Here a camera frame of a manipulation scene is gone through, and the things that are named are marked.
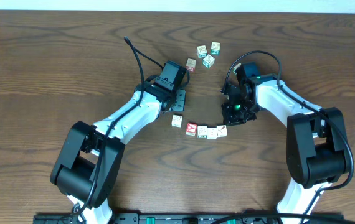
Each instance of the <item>wooden table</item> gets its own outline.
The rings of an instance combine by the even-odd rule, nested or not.
[[[196,58],[198,45],[222,43],[210,69],[197,61],[183,126],[220,124],[230,64],[250,50],[272,52],[292,90],[343,112],[355,158],[355,15],[0,11],[0,223],[70,211],[50,172],[70,127],[112,114],[140,82],[126,35],[155,60],[181,65]],[[141,61],[146,76],[160,73]],[[262,73],[277,70],[266,56],[249,61]],[[290,180],[286,129],[269,112],[216,141],[186,136],[171,117],[163,114],[127,145],[109,198],[115,211],[232,213],[282,199]],[[355,220],[355,174],[315,211]]]

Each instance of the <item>white wall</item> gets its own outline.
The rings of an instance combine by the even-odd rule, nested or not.
[[[355,0],[0,0],[0,9],[355,13]]]

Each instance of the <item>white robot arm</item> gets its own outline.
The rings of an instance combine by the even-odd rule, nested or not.
[[[184,106],[185,99],[177,93],[184,91],[181,82],[186,72],[184,67],[167,61],[160,76],[153,77],[153,83],[147,79],[138,85],[131,100],[111,116],[91,126],[81,121],[73,125],[50,181],[67,195],[74,207],[82,210],[81,222],[108,223],[112,210],[107,197],[115,183],[125,145],[161,113]],[[97,164],[80,157],[81,152],[98,156]]]
[[[235,73],[239,86],[226,84],[222,89],[229,98],[222,105],[224,123],[244,124],[255,120],[258,111],[268,110],[287,127],[287,165],[292,178],[276,209],[279,213],[310,214],[324,190],[353,166],[350,149],[346,150],[343,143],[346,140],[338,133],[345,134],[342,113],[304,100],[277,75],[260,75],[254,63],[237,67]],[[323,113],[329,122],[334,121],[339,131],[326,124],[315,111]],[[313,138],[316,137],[326,138],[326,143],[315,146]],[[301,222],[296,218],[281,218],[281,221]]]

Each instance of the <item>cable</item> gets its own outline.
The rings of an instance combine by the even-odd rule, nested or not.
[[[56,224],[59,224],[59,221],[62,221],[63,224],[65,224],[64,220],[62,220],[63,218],[70,218],[72,215],[64,215],[62,217],[60,217],[58,220],[57,220],[57,223]]]
[[[304,215],[304,214],[295,214],[295,213],[262,213],[262,212],[250,212],[243,213],[240,215],[232,215],[229,217],[221,218],[220,220],[216,220],[212,222],[212,224],[221,224],[223,222],[227,222],[229,220],[236,220],[241,218],[305,218],[309,220],[317,220],[321,222],[328,223],[347,223],[347,224],[355,224],[354,221],[349,221],[345,219],[337,219],[326,217],[325,215]]]
[[[164,69],[164,67],[163,67],[160,63],[156,62],[156,61],[153,60],[151,57],[149,57],[149,56],[147,56],[147,55],[141,53],[137,48],[135,48],[135,51],[138,52],[141,56],[143,56],[143,57],[147,58],[148,60],[154,62],[156,65],[158,65],[158,66],[161,68],[161,70]]]
[[[146,78],[146,82],[151,82],[157,77],[159,77],[159,75],[150,75],[149,77]]]
[[[135,47],[130,42],[128,37],[124,37],[123,39],[131,47],[131,49],[132,49],[132,51],[133,51],[133,53],[134,53],[134,55],[136,57],[136,60],[138,62],[138,66],[139,66],[139,70],[140,70],[140,77],[141,77],[141,93],[140,93],[140,97],[139,97],[138,101],[131,108],[129,108],[124,113],[119,115],[119,117],[117,117],[114,121],[112,121],[110,126],[108,127],[108,129],[107,129],[107,131],[106,131],[106,133],[104,135],[104,138],[103,138],[103,144],[102,144],[102,146],[100,148],[100,152],[98,153],[97,166],[96,166],[96,169],[95,169],[95,175],[93,176],[93,183],[92,183],[92,186],[90,187],[88,198],[86,199],[85,203],[79,208],[78,211],[72,212],[72,215],[80,216],[82,214],[82,212],[87,208],[88,204],[90,203],[90,201],[93,198],[93,194],[94,194],[94,191],[95,191],[96,186],[97,186],[98,175],[100,173],[100,166],[102,164],[102,158],[103,158],[103,155],[104,155],[104,150],[105,150],[105,148],[107,146],[107,139],[108,139],[108,136],[110,135],[111,130],[115,127],[115,125],[117,124],[117,122],[119,122],[120,119],[122,119],[125,115],[127,115],[129,112],[131,112],[133,109],[135,109],[140,104],[141,100],[143,99],[143,94],[144,94],[144,73],[143,73],[143,68],[141,66],[141,62],[140,62],[139,56],[138,56],[138,54],[136,52],[138,52],[139,54],[141,54],[145,58],[151,60],[152,62],[157,63],[154,60],[152,60],[149,57],[147,57],[145,54],[143,54],[143,53],[139,52],[137,49],[135,49]]]
[[[345,145],[345,148],[348,152],[348,156],[349,156],[349,167],[350,167],[350,170],[349,170],[349,174],[348,174],[348,177],[346,178],[346,180],[342,183],[342,184],[339,184],[337,186],[332,186],[332,187],[322,187],[320,189],[318,189],[316,192],[315,192],[315,195],[313,196],[310,204],[308,205],[308,207],[306,208],[304,214],[307,214],[310,209],[312,208],[313,204],[315,203],[317,197],[320,196],[320,192],[322,191],[325,191],[325,190],[336,190],[336,189],[340,189],[340,188],[343,188],[345,186],[348,185],[348,183],[350,183],[350,181],[352,180],[352,177],[353,177],[353,173],[354,173],[354,161],[353,161],[353,155],[352,155],[352,150],[351,150],[351,147],[349,146],[349,143],[348,143],[348,140],[345,138],[344,134],[341,132],[341,130],[339,130],[339,128],[329,119],[327,118],[323,113],[320,113],[318,110],[308,106],[306,104],[305,101],[300,101],[298,100],[297,98],[295,98],[293,95],[289,94],[286,90],[284,90],[284,87],[283,85],[280,84],[280,78],[282,76],[282,63],[281,61],[276,57],[274,56],[273,54],[269,53],[269,52],[264,52],[264,51],[261,51],[261,50],[254,50],[254,51],[251,51],[251,52],[248,52],[248,53],[245,53],[243,54],[241,57],[239,57],[233,64],[232,66],[229,68],[229,71],[227,72],[227,75],[226,75],[226,79],[225,79],[225,83],[224,83],[224,86],[223,86],[223,89],[221,90],[221,92],[224,94],[225,93],[225,89],[226,89],[226,86],[227,86],[227,81],[229,79],[229,75],[230,75],[230,72],[231,70],[233,69],[233,66],[239,61],[241,60],[242,58],[250,55],[250,54],[254,54],[254,53],[261,53],[261,54],[267,54],[271,57],[273,57],[277,64],[278,64],[278,74],[277,74],[277,79],[276,79],[276,82],[277,82],[277,87],[279,90],[281,90],[284,94],[286,94],[288,97],[290,97],[292,100],[294,100],[295,102],[299,103],[301,106],[303,106],[304,108],[314,112],[314,114],[316,114],[317,116],[319,116],[321,119],[325,120],[326,123],[328,125],[330,125],[330,127],[332,129],[334,129],[337,133],[338,133],[338,136],[342,139],[342,141],[344,142],[344,145]]]
[[[84,215],[83,215],[83,214],[80,214],[79,216],[80,216],[80,218],[82,219],[81,224],[86,224],[86,218],[84,217]]]
[[[278,63],[278,74],[279,74],[279,75],[282,74],[282,63],[280,62],[280,60],[279,60],[278,58],[276,58],[276,56],[272,55],[272,54],[269,53],[269,52],[262,51],[262,50],[254,50],[254,51],[251,51],[251,52],[247,52],[247,53],[241,55],[235,62],[233,62],[232,66],[230,66],[229,71],[227,72],[227,75],[226,75],[225,83],[224,83],[223,88],[222,88],[222,90],[221,90],[221,92],[222,92],[223,94],[225,94],[226,86],[227,86],[227,81],[229,80],[229,76],[230,76],[230,73],[231,73],[231,71],[232,71],[234,65],[235,65],[239,60],[243,59],[244,57],[246,57],[246,56],[248,56],[248,55],[250,55],[250,54],[255,54],[255,53],[267,54],[267,55],[273,57],[273,58],[277,61],[277,63]]]

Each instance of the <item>wooden block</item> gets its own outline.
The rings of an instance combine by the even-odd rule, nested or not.
[[[179,115],[173,115],[172,126],[180,128],[182,126],[183,117]]]
[[[215,59],[211,55],[207,55],[204,57],[202,64],[207,68],[210,68],[215,63]]]
[[[197,56],[198,58],[204,58],[207,56],[207,47],[205,45],[197,47]]]
[[[206,138],[208,136],[208,127],[207,126],[198,126],[197,128],[197,137]]]
[[[208,128],[207,132],[208,132],[207,139],[216,139],[217,138],[216,128]]]
[[[219,54],[220,52],[220,43],[213,42],[211,45],[211,54]]]
[[[226,125],[218,125],[216,126],[217,137],[226,137],[227,136],[227,127]]]
[[[186,63],[186,69],[190,72],[194,72],[196,69],[197,61],[194,59],[188,59]]]
[[[188,123],[186,128],[186,134],[190,136],[195,136],[197,131],[197,125]]]

